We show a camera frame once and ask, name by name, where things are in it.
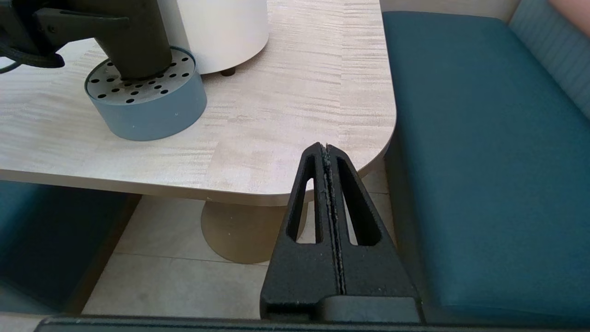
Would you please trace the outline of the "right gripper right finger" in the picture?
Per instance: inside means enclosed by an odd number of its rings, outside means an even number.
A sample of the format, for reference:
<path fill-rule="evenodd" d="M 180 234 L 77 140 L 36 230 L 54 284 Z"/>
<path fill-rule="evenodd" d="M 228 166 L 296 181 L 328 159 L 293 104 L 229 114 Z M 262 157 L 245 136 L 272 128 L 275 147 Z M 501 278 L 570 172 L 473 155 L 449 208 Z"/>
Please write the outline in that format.
<path fill-rule="evenodd" d="M 339 291 L 344 296 L 417 300 L 417 290 L 350 158 L 328 146 L 327 164 Z"/>

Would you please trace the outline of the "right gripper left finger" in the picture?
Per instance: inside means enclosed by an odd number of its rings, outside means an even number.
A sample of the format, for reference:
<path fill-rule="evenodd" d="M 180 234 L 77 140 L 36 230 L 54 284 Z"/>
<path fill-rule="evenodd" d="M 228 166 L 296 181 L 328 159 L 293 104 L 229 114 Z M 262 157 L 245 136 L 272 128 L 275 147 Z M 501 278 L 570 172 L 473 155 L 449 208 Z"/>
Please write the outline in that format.
<path fill-rule="evenodd" d="M 263 306 L 314 306 L 341 291 L 326 157 L 326 148 L 320 143 L 312 144 L 301 155 L 260 294 Z M 313 181 L 316 242 L 298 243 L 309 180 Z"/>

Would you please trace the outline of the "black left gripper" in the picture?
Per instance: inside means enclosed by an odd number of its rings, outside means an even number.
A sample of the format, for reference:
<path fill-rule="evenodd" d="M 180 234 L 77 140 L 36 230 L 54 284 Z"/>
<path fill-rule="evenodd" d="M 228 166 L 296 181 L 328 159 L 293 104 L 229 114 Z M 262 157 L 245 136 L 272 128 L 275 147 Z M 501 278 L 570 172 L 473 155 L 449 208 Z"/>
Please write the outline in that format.
<path fill-rule="evenodd" d="M 40 55 L 40 33 L 52 45 L 115 35 L 130 27 L 128 17 L 41 8 L 42 0 L 2 0 L 1 32 L 11 48 Z"/>

